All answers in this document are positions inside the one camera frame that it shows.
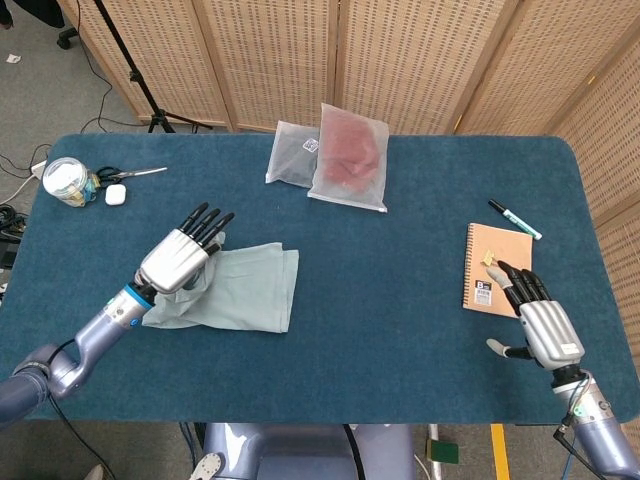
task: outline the table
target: table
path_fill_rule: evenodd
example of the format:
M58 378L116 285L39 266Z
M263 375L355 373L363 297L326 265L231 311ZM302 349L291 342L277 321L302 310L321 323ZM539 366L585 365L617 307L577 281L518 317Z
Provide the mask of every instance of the table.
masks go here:
M311 423L556 423L551 375L485 345L521 345L510 318L461 307L467 224L543 234L534 268L573 319L621 421L640 389L570 148L552 137L392 137L380 214L264 184L266 134L71 135L50 158L168 166L125 180L127 202L72 209L40 188L0 309L0 373L72 337L197 204L235 211L225 248L300 251L287 334L140 328L64 410L74 419ZM52 418L42 409L34 417Z

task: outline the scissors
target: scissors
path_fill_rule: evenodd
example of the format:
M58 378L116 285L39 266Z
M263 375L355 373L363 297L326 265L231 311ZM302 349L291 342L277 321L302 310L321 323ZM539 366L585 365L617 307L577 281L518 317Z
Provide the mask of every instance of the scissors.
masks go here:
M132 170L130 172L124 172L115 167L102 167L96 172L96 176L100 180L100 188L106 188L109 185L120 183L123 178L139 177L141 175L164 172L165 170L167 170L167 167L145 168L143 170Z

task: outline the green object on floor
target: green object on floor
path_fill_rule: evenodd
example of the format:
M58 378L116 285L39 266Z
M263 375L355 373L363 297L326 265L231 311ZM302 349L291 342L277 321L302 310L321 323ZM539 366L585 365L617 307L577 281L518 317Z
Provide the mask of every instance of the green object on floor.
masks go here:
M452 463L454 465L459 463L458 445L455 443L428 438L426 455L432 462Z

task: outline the plastic bag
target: plastic bag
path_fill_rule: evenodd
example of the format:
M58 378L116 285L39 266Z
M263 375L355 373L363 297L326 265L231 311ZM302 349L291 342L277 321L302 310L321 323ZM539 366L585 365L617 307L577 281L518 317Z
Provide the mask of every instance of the plastic bag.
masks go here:
M265 183L281 180L310 188L316 170L319 137L319 128L279 121Z
M309 197L386 212L389 126L322 104L318 167Z

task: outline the notebook spiral binding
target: notebook spiral binding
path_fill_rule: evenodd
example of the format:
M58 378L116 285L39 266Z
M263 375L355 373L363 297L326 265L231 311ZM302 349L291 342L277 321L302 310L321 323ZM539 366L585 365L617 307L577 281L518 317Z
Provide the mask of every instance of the notebook spiral binding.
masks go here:
M467 251L464 254L464 291L462 292L462 304L469 305L471 294L471 252L473 251L473 224L467 227Z

